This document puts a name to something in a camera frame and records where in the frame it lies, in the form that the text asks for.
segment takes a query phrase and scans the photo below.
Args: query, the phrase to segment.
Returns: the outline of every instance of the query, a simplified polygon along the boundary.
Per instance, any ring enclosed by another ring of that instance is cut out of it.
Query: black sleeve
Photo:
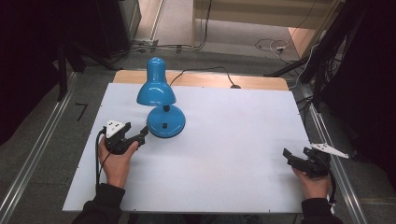
[[[124,194],[124,189],[119,189],[108,184],[101,184],[95,198],[84,204],[82,212],[75,218],[73,224],[119,223],[122,215],[120,204]]]
[[[304,219],[302,224],[342,224],[343,221],[332,215],[327,199],[314,198],[302,202]]]

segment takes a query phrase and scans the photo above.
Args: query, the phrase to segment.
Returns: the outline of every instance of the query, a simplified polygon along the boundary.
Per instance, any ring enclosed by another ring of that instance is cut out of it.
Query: blue desk lamp
[[[148,60],[148,80],[137,95],[140,105],[155,105],[148,114],[149,131],[157,137],[170,138],[184,128],[186,118],[183,112],[173,105],[176,102],[172,88],[166,82],[165,62],[161,58]]]

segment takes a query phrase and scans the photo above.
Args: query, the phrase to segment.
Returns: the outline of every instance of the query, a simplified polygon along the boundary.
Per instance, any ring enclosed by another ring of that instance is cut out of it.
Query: aluminum rail
[[[37,141],[35,142],[35,145],[33,146],[24,165],[9,187],[5,199],[1,202],[0,224],[7,224],[11,218],[18,201],[29,183],[30,177],[32,177],[32,174],[35,171],[35,168],[38,165],[38,162],[40,161],[62,114],[64,113],[70,97],[73,94],[78,78],[78,73],[72,73],[70,75],[68,80],[69,92],[61,102],[56,103],[43,131],[38,136]]]
[[[309,88],[309,84],[305,84],[301,87],[303,91],[304,97],[312,95],[311,90]],[[326,125],[324,124],[323,117],[320,113],[315,109],[315,107],[311,104],[309,106],[309,111],[312,116],[312,119],[317,127],[318,134],[323,143],[327,143],[329,146],[334,147],[332,143],[332,139],[327,131]],[[332,171],[334,177],[337,181],[338,187],[343,193],[344,200],[346,202],[346,206],[349,210],[349,214],[353,220],[353,223],[356,224],[366,224],[368,223],[366,216],[361,208],[361,204],[359,202],[358,197],[356,196],[355,190],[352,187],[352,184],[347,177],[347,172],[344,169],[343,164],[337,156],[331,155],[332,161]]]

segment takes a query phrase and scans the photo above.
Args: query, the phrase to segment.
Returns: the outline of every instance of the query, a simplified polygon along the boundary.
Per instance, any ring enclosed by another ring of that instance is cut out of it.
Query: white board
[[[136,102],[141,85],[109,84],[64,211],[95,194],[94,144],[109,119],[131,122],[131,137],[153,108]],[[290,91],[173,87],[186,116],[170,139],[151,133],[132,157],[123,211],[154,213],[300,213],[300,182],[282,156],[309,147]],[[106,182],[104,174],[101,182]]]

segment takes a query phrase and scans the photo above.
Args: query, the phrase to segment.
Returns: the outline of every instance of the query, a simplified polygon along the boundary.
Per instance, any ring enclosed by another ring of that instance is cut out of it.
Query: lamp base
[[[167,111],[164,106],[157,106],[148,114],[148,129],[157,137],[174,137],[183,131],[186,124],[183,112],[175,105],[168,106]]]

